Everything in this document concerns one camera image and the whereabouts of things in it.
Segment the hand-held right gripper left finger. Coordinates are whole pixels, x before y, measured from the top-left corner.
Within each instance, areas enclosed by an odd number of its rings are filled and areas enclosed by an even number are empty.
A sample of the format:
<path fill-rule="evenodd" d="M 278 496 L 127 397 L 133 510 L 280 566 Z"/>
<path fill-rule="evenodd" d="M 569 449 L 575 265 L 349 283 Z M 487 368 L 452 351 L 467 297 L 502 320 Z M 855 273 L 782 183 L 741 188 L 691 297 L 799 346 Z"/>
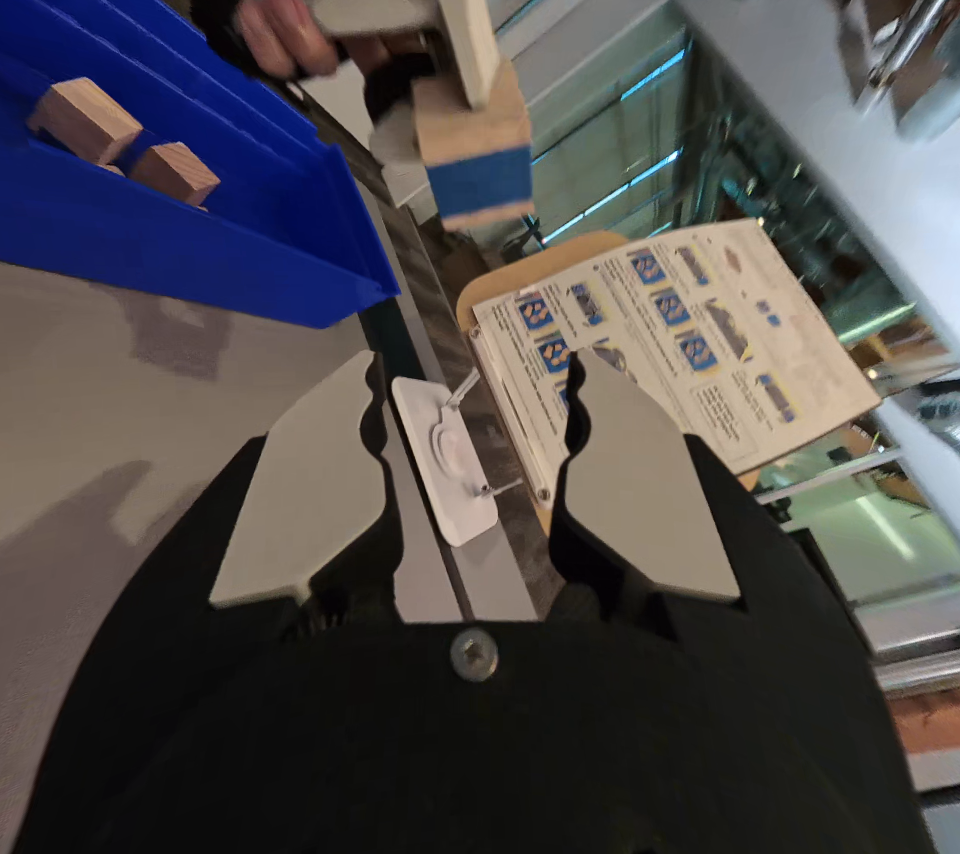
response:
<path fill-rule="evenodd" d="M 337 609 L 395 604 L 403 533 L 384 455 L 386 380 L 362 350 L 270 428 L 209 593 L 213 608 L 268 600 Z"/>

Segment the printed instruction sheet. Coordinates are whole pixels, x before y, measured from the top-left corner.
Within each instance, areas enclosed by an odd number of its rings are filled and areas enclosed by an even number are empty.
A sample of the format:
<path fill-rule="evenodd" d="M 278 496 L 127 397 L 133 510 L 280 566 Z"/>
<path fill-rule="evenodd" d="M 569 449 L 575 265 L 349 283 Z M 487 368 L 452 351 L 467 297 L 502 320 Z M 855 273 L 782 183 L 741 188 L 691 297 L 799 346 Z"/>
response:
<path fill-rule="evenodd" d="M 881 402 L 751 219 L 627 240 L 475 315 L 487 376 L 550 509 L 568 455 L 570 360 L 587 348 L 736 476 Z"/>

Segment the wooden cube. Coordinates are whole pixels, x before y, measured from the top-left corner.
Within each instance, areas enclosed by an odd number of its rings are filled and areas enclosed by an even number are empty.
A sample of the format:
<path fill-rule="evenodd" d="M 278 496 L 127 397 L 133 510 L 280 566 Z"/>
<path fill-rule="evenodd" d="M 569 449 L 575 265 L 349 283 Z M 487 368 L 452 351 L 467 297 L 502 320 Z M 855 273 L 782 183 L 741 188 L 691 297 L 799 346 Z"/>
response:
<path fill-rule="evenodd" d="M 87 77 L 51 85 L 26 120 L 34 135 L 46 135 L 79 159 L 104 167 L 143 132 L 142 123 Z"/>
<path fill-rule="evenodd" d="M 447 76 L 415 80 L 412 105 L 415 144 L 445 232 L 532 214 L 532 126 L 511 60 L 498 66 L 484 107 L 468 107 Z"/>
<path fill-rule="evenodd" d="M 179 203 L 202 207 L 220 178 L 185 143 L 150 146 L 132 165 L 127 178 Z"/>

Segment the blue plastic bin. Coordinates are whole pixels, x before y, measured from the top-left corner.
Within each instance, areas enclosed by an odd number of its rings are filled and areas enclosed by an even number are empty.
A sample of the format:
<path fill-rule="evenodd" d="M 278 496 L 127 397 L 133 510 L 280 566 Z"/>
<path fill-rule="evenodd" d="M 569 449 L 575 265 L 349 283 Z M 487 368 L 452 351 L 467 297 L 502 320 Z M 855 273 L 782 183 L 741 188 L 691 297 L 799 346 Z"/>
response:
<path fill-rule="evenodd" d="M 400 286 L 340 147 L 162 0 L 1 0 L 2 261 L 326 328 Z M 122 164 L 182 142 L 205 209 L 109 173 L 27 119 L 89 79 L 144 127 Z"/>

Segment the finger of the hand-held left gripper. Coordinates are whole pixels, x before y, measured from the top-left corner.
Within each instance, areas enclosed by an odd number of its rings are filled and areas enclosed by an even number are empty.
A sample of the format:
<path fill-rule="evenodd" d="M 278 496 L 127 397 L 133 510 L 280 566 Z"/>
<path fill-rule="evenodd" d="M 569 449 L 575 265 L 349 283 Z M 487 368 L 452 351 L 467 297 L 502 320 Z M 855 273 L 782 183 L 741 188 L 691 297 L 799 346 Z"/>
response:
<path fill-rule="evenodd" d="M 419 168 L 421 153 L 417 144 L 412 112 L 386 112 L 373 124 L 369 151 L 388 168 Z"/>
<path fill-rule="evenodd" d="M 487 107 L 500 67 L 500 50 L 487 0 L 436 0 L 465 100 Z"/>

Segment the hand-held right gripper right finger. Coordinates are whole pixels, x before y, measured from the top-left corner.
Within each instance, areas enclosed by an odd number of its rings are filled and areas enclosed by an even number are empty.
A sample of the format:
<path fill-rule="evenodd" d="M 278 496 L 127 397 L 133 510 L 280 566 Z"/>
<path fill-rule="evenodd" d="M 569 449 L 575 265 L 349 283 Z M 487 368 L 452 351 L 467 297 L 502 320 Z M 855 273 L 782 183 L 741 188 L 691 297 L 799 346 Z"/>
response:
<path fill-rule="evenodd" d="M 742 591 L 687 438 L 634 381 L 586 348 L 571 356 L 549 556 L 604 620 L 636 623 L 655 597 L 735 605 Z"/>

